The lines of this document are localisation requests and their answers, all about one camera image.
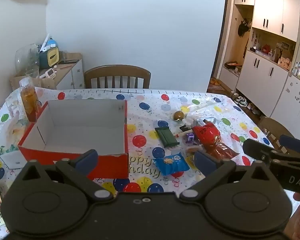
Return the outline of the blue cookie packet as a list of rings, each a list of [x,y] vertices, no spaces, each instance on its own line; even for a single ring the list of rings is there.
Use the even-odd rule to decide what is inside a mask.
[[[185,172],[190,169],[181,153],[168,155],[162,158],[155,158],[153,163],[163,176],[168,176],[178,172]]]

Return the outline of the silver foil snack bag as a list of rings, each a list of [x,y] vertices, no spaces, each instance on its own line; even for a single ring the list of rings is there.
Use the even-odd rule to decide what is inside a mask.
[[[209,122],[213,123],[215,126],[218,126],[221,122],[214,116],[203,116],[198,114],[188,114],[186,117],[186,121],[191,125],[191,127],[204,126]]]

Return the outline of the white pink toy phone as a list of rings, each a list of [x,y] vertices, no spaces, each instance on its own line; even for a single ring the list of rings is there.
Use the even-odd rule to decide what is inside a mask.
[[[57,70],[49,68],[40,76],[41,79],[54,79],[56,77]]]

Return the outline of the sausage stick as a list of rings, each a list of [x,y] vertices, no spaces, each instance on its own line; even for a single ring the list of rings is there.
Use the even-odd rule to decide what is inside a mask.
[[[176,137],[176,138],[179,138],[179,137],[183,137],[184,135],[186,135],[186,134],[189,134],[189,133],[192,133],[193,131],[191,130],[191,129],[189,129],[189,130],[187,130],[187,131],[184,131],[184,132],[181,132],[181,133],[177,133],[177,134],[175,134],[174,136]]]

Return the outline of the green snack bar packet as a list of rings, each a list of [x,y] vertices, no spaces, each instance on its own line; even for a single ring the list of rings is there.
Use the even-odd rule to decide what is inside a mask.
[[[179,142],[176,140],[169,127],[157,127],[155,128],[155,131],[164,147],[174,147],[179,145]]]

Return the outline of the amber drink bottle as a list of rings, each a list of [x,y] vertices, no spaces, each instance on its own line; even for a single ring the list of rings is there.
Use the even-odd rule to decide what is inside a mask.
[[[20,96],[23,102],[26,116],[29,122],[36,122],[37,115],[41,110],[35,86],[30,77],[25,77],[19,81]]]

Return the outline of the wooden chair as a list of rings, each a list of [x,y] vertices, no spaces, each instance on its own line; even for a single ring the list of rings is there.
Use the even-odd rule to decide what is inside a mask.
[[[276,150],[281,150],[283,153],[292,154],[294,151],[287,149],[279,143],[281,135],[287,135],[293,138],[293,135],[282,124],[272,118],[263,116],[258,122],[258,127],[266,134],[267,139]]]
[[[139,81],[143,80],[142,88],[149,89],[151,72],[138,66],[127,64],[109,64],[98,66],[87,70],[84,73],[84,82],[86,88],[92,88],[92,80],[97,80],[97,88],[101,88],[101,78],[104,78],[105,88],[117,88],[115,85],[115,77],[119,77],[119,88],[123,88],[124,80],[126,77],[127,88],[138,89]]]

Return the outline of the brown snack packet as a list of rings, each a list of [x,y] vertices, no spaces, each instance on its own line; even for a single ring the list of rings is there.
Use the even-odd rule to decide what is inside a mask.
[[[239,155],[237,152],[235,152],[234,150],[232,150],[231,148],[229,148],[226,144],[224,144],[222,142],[220,142],[216,145],[207,146],[205,148],[205,150],[209,155],[213,156],[214,158],[216,158],[218,160],[232,159]]]

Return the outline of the dark small snack packet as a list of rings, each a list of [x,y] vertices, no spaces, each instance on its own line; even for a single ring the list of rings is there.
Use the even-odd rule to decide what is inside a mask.
[[[183,126],[180,126],[179,129],[180,129],[182,132],[186,132],[186,131],[190,130],[191,127],[190,127],[190,126],[187,126],[187,125],[183,125]]]

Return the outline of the white sneakers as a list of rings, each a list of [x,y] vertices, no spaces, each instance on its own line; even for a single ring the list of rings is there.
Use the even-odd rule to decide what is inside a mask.
[[[238,96],[236,99],[235,99],[235,103],[237,105],[240,105],[241,107],[247,107],[248,105],[248,102],[246,100],[246,98],[242,97],[242,96]]]

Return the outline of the red snack bag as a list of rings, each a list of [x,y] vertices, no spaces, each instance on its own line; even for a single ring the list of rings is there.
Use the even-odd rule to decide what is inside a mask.
[[[204,147],[214,147],[221,141],[220,131],[212,122],[207,122],[204,126],[194,126],[192,131]]]

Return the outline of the glass fishbowl vase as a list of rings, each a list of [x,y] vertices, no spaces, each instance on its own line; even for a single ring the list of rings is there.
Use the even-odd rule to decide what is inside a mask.
[[[15,53],[14,65],[17,73],[25,73],[27,70],[39,68],[37,45],[32,43],[18,49]]]

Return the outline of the round brown chocolate ball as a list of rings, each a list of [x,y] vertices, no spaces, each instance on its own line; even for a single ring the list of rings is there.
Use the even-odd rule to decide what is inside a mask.
[[[176,111],[173,114],[174,121],[182,121],[184,119],[185,114],[182,111]]]

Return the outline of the balloon pattern tablecloth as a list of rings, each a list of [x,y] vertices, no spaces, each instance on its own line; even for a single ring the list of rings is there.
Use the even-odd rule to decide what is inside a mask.
[[[127,133],[129,149],[129,180],[115,180],[93,177],[94,182],[104,186],[113,194],[123,191],[129,183],[131,186],[139,185],[142,192],[146,190],[164,190],[164,192],[175,192],[177,195],[181,190],[194,185],[204,178],[202,172],[195,168],[191,151],[194,146],[186,144],[181,139],[179,146],[164,148],[159,136],[155,131],[157,127],[169,127],[173,133],[181,132],[181,122],[173,121],[173,114],[182,111],[187,119],[186,124],[195,119],[200,122],[205,117],[213,122],[221,132],[221,142],[226,144],[239,155],[234,158],[238,165],[250,165],[253,161],[243,153],[242,146],[246,139],[254,139],[265,145],[272,144],[268,140],[265,130],[259,127],[241,110],[241,108],[227,96],[209,93],[191,93],[174,91],[157,91],[138,89],[72,89],[51,90],[36,88],[39,102],[43,105],[49,100],[101,100],[117,99],[126,100],[128,105]],[[0,133],[4,122],[12,117],[8,113],[8,106],[2,106],[0,110]],[[17,142],[25,131],[27,121],[20,120],[15,125],[16,139],[12,139],[12,146],[4,148],[0,146],[0,193],[3,197],[18,173],[20,168],[8,168],[8,153],[17,150]],[[154,158],[173,155],[181,152],[190,169],[180,175],[164,176],[153,163]]]

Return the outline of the wooden chair right side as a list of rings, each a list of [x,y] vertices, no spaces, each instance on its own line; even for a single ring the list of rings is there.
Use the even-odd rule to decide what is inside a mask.
[[[292,154],[294,151],[287,149],[279,143],[281,135],[287,135],[293,138],[293,135],[282,124],[272,118],[263,116],[258,122],[258,127],[266,134],[267,139],[276,150],[281,150],[283,153]]]

